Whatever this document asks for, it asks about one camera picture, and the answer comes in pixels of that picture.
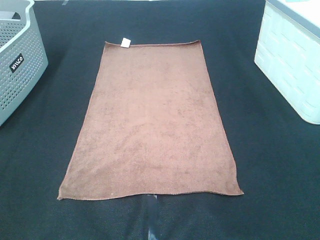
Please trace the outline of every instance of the plastic container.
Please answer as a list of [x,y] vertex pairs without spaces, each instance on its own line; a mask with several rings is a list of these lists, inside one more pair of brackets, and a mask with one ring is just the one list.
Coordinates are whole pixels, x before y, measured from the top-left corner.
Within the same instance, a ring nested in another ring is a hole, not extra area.
[[254,62],[305,121],[320,124],[319,0],[268,0]]
[[[33,0],[0,0],[0,126],[48,66],[33,5]],[[4,12],[18,17],[4,19]]]

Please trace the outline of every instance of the dark floor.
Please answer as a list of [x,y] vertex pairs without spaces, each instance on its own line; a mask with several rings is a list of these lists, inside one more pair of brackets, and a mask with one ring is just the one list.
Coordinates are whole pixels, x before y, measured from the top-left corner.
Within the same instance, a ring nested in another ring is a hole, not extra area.
[[[320,127],[254,64],[264,0],[37,1],[49,66],[0,127],[0,239],[320,239]],[[243,196],[57,201],[104,41],[200,39]],[[148,220],[150,214],[155,221]]]

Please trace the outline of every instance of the black logo label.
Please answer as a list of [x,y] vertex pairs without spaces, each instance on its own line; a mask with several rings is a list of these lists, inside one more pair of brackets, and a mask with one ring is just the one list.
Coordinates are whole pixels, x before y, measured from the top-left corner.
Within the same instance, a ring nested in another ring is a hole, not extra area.
[[10,64],[10,70],[12,73],[14,73],[18,67],[23,63],[24,56],[22,56],[22,53],[19,54],[19,56],[13,61],[13,63]]

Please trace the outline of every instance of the white label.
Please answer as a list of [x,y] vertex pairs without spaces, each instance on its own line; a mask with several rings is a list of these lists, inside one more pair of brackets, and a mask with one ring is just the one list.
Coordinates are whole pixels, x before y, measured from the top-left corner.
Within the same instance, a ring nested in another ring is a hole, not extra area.
[[123,48],[129,48],[130,47],[130,43],[131,43],[131,40],[127,39],[127,38],[123,38],[122,39],[122,43],[121,43],[121,46],[120,47],[123,47]]

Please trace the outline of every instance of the container lid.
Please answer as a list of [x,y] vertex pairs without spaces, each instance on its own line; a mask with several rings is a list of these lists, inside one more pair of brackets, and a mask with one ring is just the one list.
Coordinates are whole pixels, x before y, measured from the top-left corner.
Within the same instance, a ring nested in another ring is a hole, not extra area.
[[320,0],[299,2],[287,2],[286,0],[267,1],[320,38]]

